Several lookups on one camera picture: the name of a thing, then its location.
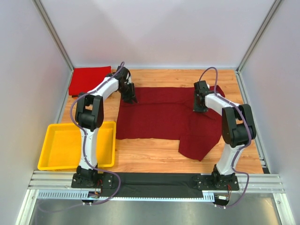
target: white panel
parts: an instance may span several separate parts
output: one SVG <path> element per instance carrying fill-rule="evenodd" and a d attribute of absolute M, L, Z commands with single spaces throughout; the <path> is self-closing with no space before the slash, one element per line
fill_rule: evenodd
<path fill-rule="evenodd" d="M 236 67 L 273 0 L 42 0 L 75 67 Z"/>
<path fill-rule="evenodd" d="M 0 4 L 0 224 L 15 224 L 70 71 L 33 3 Z"/>
<path fill-rule="evenodd" d="M 300 1 L 283 1 L 250 56 L 242 77 L 264 152 L 279 173 L 300 224 Z"/>

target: plastic container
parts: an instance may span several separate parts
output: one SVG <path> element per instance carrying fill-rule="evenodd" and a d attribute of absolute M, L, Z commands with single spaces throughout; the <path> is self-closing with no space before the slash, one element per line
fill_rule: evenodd
<path fill-rule="evenodd" d="M 116 143 L 116 122 L 104 121 L 97 135 L 98 168 L 114 165 Z M 48 126 L 39 170 L 75 171 L 81 157 L 81 135 L 73 123 Z"/>

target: maroon fabric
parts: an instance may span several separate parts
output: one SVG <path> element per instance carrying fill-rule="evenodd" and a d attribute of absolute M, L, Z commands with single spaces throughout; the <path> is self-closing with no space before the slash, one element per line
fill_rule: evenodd
<path fill-rule="evenodd" d="M 199 161 L 218 143 L 221 116 L 193 112 L 194 88 L 136 88 L 135 94 L 138 104 L 120 102 L 117 139 L 180 140 L 179 152 Z"/>

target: wooden table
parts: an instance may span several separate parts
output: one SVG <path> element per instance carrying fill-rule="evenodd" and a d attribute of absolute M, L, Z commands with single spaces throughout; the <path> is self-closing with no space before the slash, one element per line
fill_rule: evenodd
<path fill-rule="evenodd" d="M 203 70 L 181 69 L 131 69 L 136 87 L 193 87 Z M 208 71 L 203 80 L 209 85 L 215 81 L 215 71 Z M 233 70 L 219 70 L 218 85 L 229 100 L 242 103 L 240 90 Z M 69 97 L 62 123 L 70 123 L 69 110 L 74 99 Z M 117 121 L 120 93 L 114 92 L 105 102 L 104 120 Z M 178 152 L 179 141 L 162 139 L 125 139 L 116 141 L 114 172 L 145 173 L 210 173 L 221 157 L 224 141 L 219 143 L 199 162 L 184 157 Z M 263 173 L 255 143 L 246 148 L 237 164 L 237 170 L 248 173 Z"/>

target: dark red cloth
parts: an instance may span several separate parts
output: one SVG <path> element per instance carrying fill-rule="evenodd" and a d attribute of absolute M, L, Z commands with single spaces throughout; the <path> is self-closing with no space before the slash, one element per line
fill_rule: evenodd
<path fill-rule="evenodd" d="M 97 87 L 111 72 L 111 67 L 75 68 L 69 86 L 69 95 L 79 95 Z"/>
<path fill-rule="evenodd" d="M 117 139 L 180 140 L 179 152 L 199 161 L 219 142 L 221 116 L 193 112 L 194 88 L 135 88 L 135 94 L 138 104 L 120 102 Z"/>

